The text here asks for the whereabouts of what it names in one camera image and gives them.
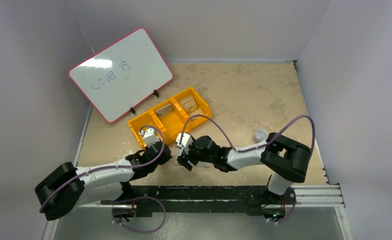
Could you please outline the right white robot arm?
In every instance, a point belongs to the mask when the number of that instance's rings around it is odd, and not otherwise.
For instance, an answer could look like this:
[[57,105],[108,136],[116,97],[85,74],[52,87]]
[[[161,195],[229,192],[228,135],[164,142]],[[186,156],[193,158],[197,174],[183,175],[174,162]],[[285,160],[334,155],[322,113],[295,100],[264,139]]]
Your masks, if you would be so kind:
[[190,134],[178,134],[175,140],[177,162],[191,171],[199,162],[211,163],[222,172],[232,172],[247,166],[265,165],[274,173],[266,189],[282,196],[293,183],[303,183],[312,150],[293,139],[271,133],[267,140],[244,148],[220,147],[211,137],[197,139]]

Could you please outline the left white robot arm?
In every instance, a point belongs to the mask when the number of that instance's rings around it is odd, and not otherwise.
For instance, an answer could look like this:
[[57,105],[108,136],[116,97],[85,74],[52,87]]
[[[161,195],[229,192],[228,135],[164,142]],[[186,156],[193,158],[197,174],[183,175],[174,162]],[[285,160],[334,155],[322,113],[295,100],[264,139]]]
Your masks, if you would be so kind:
[[169,147],[158,141],[110,164],[76,167],[63,163],[35,187],[40,213],[53,221],[81,205],[119,200],[131,191],[130,181],[146,177],[171,157]]

